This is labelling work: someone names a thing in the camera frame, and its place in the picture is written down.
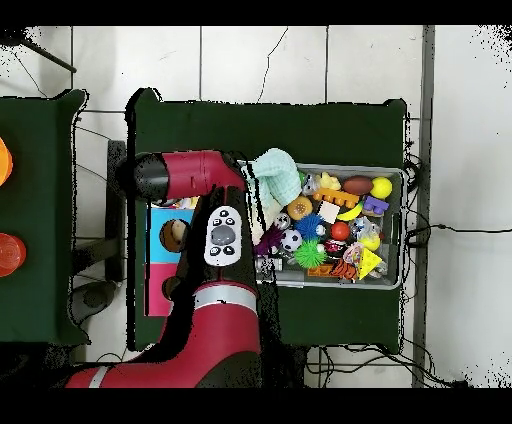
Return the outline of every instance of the yellow ball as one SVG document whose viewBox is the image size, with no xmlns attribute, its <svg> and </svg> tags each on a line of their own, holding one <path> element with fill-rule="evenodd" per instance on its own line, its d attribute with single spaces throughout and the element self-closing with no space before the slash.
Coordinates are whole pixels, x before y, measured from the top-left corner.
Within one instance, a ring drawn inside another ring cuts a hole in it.
<svg viewBox="0 0 512 424">
<path fill-rule="evenodd" d="M 370 194 L 377 199 L 385 199 L 391 194 L 391 190 L 393 190 L 391 181 L 385 177 L 374 178 L 372 183 L 373 188 L 370 191 Z"/>
<path fill-rule="evenodd" d="M 363 246 L 366 247 L 368 250 L 375 252 L 380 246 L 380 237 L 363 237 L 361 240 L 359 240 L 359 242 L 362 243 Z"/>
</svg>

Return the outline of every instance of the purple toy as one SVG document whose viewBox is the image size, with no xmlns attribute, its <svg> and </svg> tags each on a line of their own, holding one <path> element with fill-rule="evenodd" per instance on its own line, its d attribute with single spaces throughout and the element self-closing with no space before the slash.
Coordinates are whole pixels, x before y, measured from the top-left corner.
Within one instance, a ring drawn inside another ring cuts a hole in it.
<svg viewBox="0 0 512 424">
<path fill-rule="evenodd" d="M 376 199 L 372 196 L 367 196 L 363 205 L 363 212 L 371 212 L 375 215 L 382 215 L 385 210 L 389 208 L 389 203 Z"/>
<path fill-rule="evenodd" d="M 272 248 L 279 248 L 281 244 L 281 238 L 283 237 L 283 232 L 278 230 L 274 224 L 270 226 L 268 231 L 263 234 L 259 244 L 254 246 L 254 253 L 257 255 L 268 255 L 272 253 Z"/>
</svg>

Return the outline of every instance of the orange toy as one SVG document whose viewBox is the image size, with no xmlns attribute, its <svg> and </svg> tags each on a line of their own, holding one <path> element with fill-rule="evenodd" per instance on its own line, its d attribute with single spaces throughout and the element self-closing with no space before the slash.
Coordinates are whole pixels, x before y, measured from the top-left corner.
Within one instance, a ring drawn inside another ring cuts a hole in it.
<svg viewBox="0 0 512 424">
<path fill-rule="evenodd" d="M 25 245 L 18 237 L 0 233 L 0 277 L 16 271 L 26 255 Z"/>
<path fill-rule="evenodd" d="M 331 275 L 352 280 L 357 277 L 357 269 L 355 266 L 347 264 L 343 259 L 340 259 L 336 266 L 333 267 Z"/>
<path fill-rule="evenodd" d="M 359 196 L 355 194 L 345 193 L 344 191 L 331 190 L 330 188 L 319 188 L 313 194 L 313 199 L 315 200 L 325 200 L 326 202 L 334 203 L 338 206 L 345 206 L 349 209 L 352 209 L 356 206 L 357 202 L 359 202 Z"/>
<path fill-rule="evenodd" d="M 308 268 L 308 277 L 332 277 L 330 274 L 332 264 L 324 264 L 314 268 Z"/>
<path fill-rule="evenodd" d="M 0 186 L 5 183 L 12 172 L 12 156 L 4 141 L 0 138 Z"/>
</svg>

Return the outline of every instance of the soccer ball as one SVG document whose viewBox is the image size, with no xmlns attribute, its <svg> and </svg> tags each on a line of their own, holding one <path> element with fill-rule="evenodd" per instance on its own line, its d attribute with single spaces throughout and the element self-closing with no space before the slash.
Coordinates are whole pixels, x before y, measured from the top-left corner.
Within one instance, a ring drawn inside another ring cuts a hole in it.
<svg viewBox="0 0 512 424">
<path fill-rule="evenodd" d="M 281 239 L 281 246 L 288 252 L 295 252 L 302 244 L 302 236 L 297 230 L 286 230 Z"/>
<path fill-rule="evenodd" d="M 274 225 L 278 230 L 284 231 L 290 225 L 292 225 L 292 220 L 290 219 L 288 214 L 281 212 L 279 215 L 277 215 L 276 219 L 274 220 Z"/>
</svg>

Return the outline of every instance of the yellow toy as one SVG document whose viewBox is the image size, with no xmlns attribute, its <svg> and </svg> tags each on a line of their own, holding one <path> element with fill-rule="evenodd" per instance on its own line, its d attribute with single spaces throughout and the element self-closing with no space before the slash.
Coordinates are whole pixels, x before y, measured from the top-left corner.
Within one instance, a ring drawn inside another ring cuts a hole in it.
<svg viewBox="0 0 512 424">
<path fill-rule="evenodd" d="M 339 219 L 340 221 L 352 221 L 353 219 L 356 219 L 361 211 L 363 210 L 363 202 L 359 202 L 355 208 L 352 210 L 349 210 L 345 213 L 340 213 L 336 219 Z"/>
<path fill-rule="evenodd" d="M 372 180 L 373 188 L 370 191 L 370 194 L 376 199 L 384 200 L 391 194 L 391 190 L 393 190 L 393 185 L 391 181 L 389 181 L 386 177 L 377 177 Z"/>
<path fill-rule="evenodd" d="M 358 265 L 359 279 L 362 280 L 364 277 L 366 277 L 381 262 L 382 259 L 379 258 L 375 253 L 366 248 L 363 249 L 363 253 L 361 254 L 361 259 Z"/>
<path fill-rule="evenodd" d="M 359 243 L 362 243 L 364 247 L 371 250 L 372 252 L 375 252 L 380 246 L 380 237 L 378 234 L 376 234 L 374 237 L 363 237 L 358 241 Z"/>
<path fill-rule="evenodd" d="M 336 177 L 331 177 L 327 172 L 322 172 L 322 176 L 316 176 L 316 181 L 321 188 L 330 188 L 331 190 L 340 190 L 341 184 Z"/>
</svg>

